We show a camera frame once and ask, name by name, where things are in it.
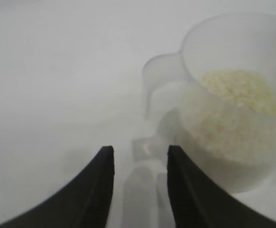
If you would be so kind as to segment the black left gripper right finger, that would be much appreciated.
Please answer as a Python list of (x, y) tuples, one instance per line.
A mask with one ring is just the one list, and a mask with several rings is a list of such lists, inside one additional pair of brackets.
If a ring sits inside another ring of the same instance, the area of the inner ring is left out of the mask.
[(168, 148), (167, 188), (178, 228), (276, 228), (214, 183), (180, 146)]

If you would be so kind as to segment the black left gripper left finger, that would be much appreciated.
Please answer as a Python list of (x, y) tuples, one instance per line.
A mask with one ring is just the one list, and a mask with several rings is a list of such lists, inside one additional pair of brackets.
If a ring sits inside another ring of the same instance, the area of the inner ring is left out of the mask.
[(0, 228), (104, 228), (114, 186), (114, 149), (103, 146), (87, 166), (53, 196)]

